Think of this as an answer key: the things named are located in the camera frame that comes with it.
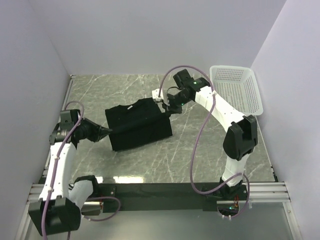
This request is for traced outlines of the black t shirt blue logo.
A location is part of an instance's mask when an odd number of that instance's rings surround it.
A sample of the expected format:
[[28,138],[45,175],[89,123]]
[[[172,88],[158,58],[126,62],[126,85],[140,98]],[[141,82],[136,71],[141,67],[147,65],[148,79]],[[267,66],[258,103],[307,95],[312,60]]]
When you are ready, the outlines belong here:
[[130,105],[105,110],[112,150],[138,148],[173,135],[170,117],[161,112],[154,100],[142,98]]

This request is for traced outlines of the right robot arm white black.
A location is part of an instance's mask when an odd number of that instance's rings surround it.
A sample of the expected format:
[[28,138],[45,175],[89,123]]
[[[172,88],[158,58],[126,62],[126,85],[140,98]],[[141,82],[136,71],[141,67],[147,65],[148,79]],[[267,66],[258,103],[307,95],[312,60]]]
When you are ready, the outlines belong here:
[[227,156],[225,169],[217,187],[201,191],[196,188],[193,175],[190,184],[200,195],[209,195],[219,190],[222,198],[230,200],[237,194],[245,175],[246,162],[258,144],[258,123],[253,115],[245,115],[224,100],[214,89],[213,83],[206,74],[194,79],[188,72],[189,65],[180,65],[181,69],[173,79],[179,92],[175,95],[163,92],[160,87],[153,99],[162,104],[168,115],[181,114],[182,107],[193,101],[208,111],[205,122],[214,117],[225,131],[223,150]]

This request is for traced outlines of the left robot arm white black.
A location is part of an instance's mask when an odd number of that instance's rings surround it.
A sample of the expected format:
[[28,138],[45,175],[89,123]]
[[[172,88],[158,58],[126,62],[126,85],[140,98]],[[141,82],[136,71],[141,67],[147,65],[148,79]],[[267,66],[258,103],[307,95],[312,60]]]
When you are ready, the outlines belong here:
[[49,136],[50,159],[45,183],[38,200],[28,208],[33,224],[44,239],[77,230],[84,203],[101,196],[94,175],[78,177],[73,188],[69,188],[79,142],[96,143],[111,133],[110,129],[84,118],[83,113],[79,109],[62,110],[60,121]]

